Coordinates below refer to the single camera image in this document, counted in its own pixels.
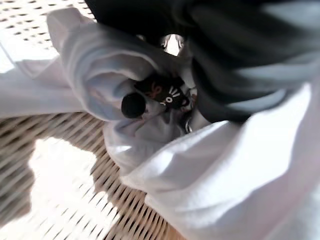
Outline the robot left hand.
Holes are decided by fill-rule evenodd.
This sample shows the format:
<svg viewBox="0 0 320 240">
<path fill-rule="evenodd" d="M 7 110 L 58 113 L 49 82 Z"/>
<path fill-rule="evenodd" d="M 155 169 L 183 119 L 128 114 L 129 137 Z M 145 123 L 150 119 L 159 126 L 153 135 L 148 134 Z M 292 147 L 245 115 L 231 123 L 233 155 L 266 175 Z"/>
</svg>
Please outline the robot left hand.
<svg viewBox="0 0 320 240">
<path fill-rule="evenodd" d="M 317 0 L 88 0 L 98 23 L 150 44 L 186 40 L 197 107 L 211 123 L 280 104 L 320 71 Z"/>
</svg>

